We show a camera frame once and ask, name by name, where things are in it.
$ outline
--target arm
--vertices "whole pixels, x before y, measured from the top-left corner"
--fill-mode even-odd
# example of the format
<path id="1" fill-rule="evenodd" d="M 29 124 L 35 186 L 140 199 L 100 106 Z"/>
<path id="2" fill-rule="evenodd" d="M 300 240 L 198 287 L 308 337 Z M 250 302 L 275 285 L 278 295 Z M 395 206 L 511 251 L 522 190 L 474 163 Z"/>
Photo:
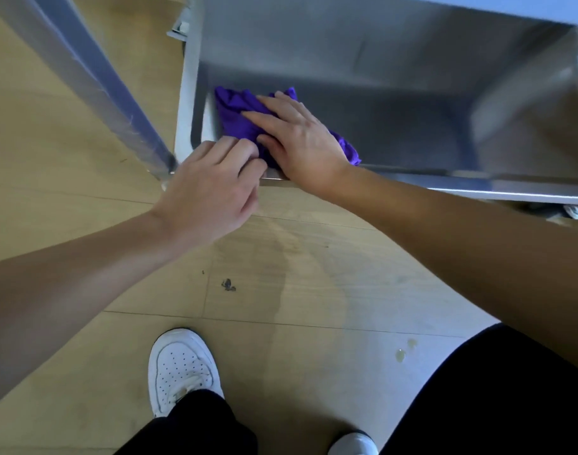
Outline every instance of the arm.
<path id="1" fill-rule="evenodd" d="M 126 289 L 247 220 L 266 168 L 251 158 L 249 141 L 205 142 L 149 212 L 0 261 L 0 398 Z"/>
<path id="2" fill-rule="evenodd" d="M 285 174 L 357 214 L 475 305 L 578 366 L 578 232 L 494 204 L 353 167 L 299 102 L 244 115 Z"/>

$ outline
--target shoe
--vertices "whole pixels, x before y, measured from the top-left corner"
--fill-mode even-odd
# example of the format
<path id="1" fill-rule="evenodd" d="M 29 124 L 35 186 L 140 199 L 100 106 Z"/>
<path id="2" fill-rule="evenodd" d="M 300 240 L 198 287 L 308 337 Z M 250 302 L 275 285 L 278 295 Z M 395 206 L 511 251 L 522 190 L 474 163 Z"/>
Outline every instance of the shoe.
<path id="1" fill-rule="evenodd" d="M 374 441 L 365 433 L 350 433 L 340 437 L 327 455 L 378 455 Z"/>
<path id="2" fill-rule="evenodd" d="M 211 390 L 224 397 L 213 355 L 189 329 L 158 337 L 148 362 L 148 390 L 154 417 L 166 417 L 190 391 Z"/>

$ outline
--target metal post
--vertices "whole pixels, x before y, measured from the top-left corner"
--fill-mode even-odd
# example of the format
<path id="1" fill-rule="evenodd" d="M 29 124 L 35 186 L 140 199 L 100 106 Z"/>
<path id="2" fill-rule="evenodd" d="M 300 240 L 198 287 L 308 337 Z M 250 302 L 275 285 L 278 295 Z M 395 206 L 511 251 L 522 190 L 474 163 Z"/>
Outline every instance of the metal post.
<path id="1" fill-rule="evenodd" d="M 160 180 L 177 167 L 72 0 L 0 0 L 0 16 Z"/>

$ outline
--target cleaning cloth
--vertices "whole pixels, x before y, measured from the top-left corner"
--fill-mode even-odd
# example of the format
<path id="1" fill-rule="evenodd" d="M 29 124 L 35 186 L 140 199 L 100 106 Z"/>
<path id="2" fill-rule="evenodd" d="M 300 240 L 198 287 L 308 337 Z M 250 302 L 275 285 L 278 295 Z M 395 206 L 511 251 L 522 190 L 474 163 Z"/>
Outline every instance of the cleaning cloth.
<path id="1" fill-rule="evenodd" d="M 294 88 L 289 88 L 285 91 L 285 94 L 293 100 L 298 99 L 298 95 Z M 253 95 L 249 90 L 234 91 L 232 89 L 225 89 L 218 86 L 215 89 L 215 99 L 217 112 L 222 122 L 222 127 L 224 128 L 224 134 L 226 136 L 232 136 L 239 139 L 249 139 L 250 141 L 255 142 L 259 149 L 260 158 L 266 161 L 269 167 L 279 168 L 279 165 L 276 163 L 274 158 L 272 158 L 268 150 L 262 144 L 257 143 L 257 136 L 260 134 L 266 134 L 266 131 L 256 126 L 240 114 L 240 112 L 247 111 L 267 114 L 274 113 L 270 112 L 270 110 L 266 108 L 262 102 L 257 100 L 255 95 Z M 329 132 L 338 141 L 340 147 L 342 147 L 348 161 L 355 166 L 358 165 L 361 160 L 359 159 L 359 154 L 356 152 L 354 147 L 339 134 L 333 131 Z"/>

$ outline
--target metal basin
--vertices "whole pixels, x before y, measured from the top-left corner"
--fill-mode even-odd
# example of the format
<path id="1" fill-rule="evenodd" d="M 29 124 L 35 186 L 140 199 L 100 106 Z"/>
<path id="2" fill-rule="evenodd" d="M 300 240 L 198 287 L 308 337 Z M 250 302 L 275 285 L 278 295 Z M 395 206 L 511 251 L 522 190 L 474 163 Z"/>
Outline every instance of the metal basin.
<path id="1" fill-rule="evenodd" d="M 578 204 L 572 26 L 415 0 L 205 3 L 193 146 L 222 135 L 214 87 L 293 86 L 385 176 Z"/>

